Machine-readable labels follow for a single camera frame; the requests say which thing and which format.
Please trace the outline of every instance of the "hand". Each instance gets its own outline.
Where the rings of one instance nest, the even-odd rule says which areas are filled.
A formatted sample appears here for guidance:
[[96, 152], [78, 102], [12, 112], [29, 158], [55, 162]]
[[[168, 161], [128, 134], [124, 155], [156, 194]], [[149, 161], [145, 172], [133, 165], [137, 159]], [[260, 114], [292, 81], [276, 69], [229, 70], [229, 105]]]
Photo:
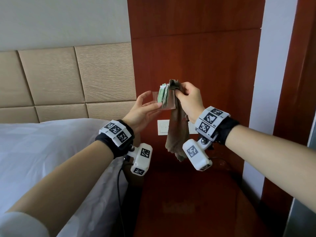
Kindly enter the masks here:
[[150, 94], [151, 91], [141, 94], [130, 112], [123, 118], [123, 121], [133, 129], [134, 134], [141, 132], [160, 113], [158, 109], [162, 103], [151, 101], [143, 104], [143, 100]]
[[181, 86], [183, 87], [185, 94], [176, 90], [176, 97], [180, 100], [182, 109], [188, 115], [189, 120], [195, 124], [198, 117], [205, 110], [200, 89], [196, 88], [189, 82], [181, 83]]

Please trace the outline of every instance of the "upholstered headboard panel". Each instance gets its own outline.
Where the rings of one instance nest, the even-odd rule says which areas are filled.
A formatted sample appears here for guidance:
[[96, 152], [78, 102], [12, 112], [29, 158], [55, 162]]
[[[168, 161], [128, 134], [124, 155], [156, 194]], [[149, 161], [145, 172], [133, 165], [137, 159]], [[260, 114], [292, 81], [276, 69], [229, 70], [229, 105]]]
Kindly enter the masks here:
[[0, 123], [119, 119], [136, 100], [130, 43], [0, 52]]

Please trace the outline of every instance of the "towel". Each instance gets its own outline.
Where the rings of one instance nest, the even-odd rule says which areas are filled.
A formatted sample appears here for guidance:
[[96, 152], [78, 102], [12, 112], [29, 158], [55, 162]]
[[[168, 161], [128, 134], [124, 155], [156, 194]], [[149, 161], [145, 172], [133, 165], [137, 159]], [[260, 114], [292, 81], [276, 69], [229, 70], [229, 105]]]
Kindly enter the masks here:
[[[184, 93], [181, 83], [176, 80], [170, 80], [170, 90], [180, 90]], [[169, 129], [166, 141], [166, 149], [174, 153], [179, 161], [183, 161], [187, 158], [186, 153], [182, 149], [182, 145], [189, 138], [189, 127], [188, 127], [188, 115], [184, 112], [181, 107], [181, 103], [178, 98], [175, 99], [176, 109], [171, 110], [171, 116], [169, 120]]]

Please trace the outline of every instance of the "left hand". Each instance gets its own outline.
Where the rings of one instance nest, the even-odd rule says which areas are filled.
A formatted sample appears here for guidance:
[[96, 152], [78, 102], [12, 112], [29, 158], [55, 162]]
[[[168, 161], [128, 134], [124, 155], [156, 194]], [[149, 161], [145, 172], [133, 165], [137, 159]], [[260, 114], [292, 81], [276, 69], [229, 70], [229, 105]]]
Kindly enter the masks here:
[[141, 132], [160, 113], [159, 108], [162, 103], [151, 101], [143, 104], [144, 99], [150, 94], [151, 91], [141, 94], [130, 112], [123, 118], [123, 121], [133, 129], [134, 134]]

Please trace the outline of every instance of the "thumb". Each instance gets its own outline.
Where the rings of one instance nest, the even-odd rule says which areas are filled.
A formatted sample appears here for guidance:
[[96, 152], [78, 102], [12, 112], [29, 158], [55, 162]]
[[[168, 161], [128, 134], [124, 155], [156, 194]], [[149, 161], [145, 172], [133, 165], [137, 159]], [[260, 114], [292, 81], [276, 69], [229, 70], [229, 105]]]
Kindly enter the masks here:
[[144, 114], [147, 114], [148, 112], [158, 110], [161, 106], [162, 106], [162, 103], [159, 102], [159, 103], [152, 103], [150, 105], [143, 106], [141, 108], [142, 108], [142, 112]]
[[176, 97], [177, 97], [180, 101], [182, 101], [183, 98], [185, 97], [185, 95], [184, 95], [181, 91], [179, 91], [179, 90], [174, 90], [174, 93], [175, 93]]

